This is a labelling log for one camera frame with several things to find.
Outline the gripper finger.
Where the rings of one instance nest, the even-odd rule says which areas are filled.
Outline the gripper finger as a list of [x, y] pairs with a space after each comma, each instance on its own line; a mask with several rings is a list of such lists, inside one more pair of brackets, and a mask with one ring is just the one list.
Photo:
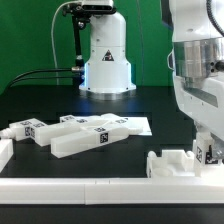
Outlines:
[[203, 125], [201, 125], [200, 123], [196, 122], [195, 123], [195, 127], [196, 127], [196, 131], [200, 132], [200, 133], [209, 133], [209, 130], [204, 127]]
[[212, 157], [214, 159], [224, 159], [224, 141], [213, 135]]

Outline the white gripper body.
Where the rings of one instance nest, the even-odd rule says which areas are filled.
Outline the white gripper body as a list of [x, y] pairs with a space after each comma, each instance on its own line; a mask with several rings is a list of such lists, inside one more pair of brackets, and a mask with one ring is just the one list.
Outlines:
[[173, 79], [179, 109], [224, 141], [224, 75], [205, 79], [201, 89], [185, 89], [181, 77]]

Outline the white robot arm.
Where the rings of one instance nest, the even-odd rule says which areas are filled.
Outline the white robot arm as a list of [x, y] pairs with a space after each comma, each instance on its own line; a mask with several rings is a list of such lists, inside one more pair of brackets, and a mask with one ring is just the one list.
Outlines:
[[[211, 138], [208, 150], [224, 159], [224, 0], [161, 0], [171, 14], [168, 63], [178, 106]], [[91, 54], [80, 90], [105, 99], [136, 89], [125, 56], [126, 23], [113, 0], [82, 0], [90, 17]]]

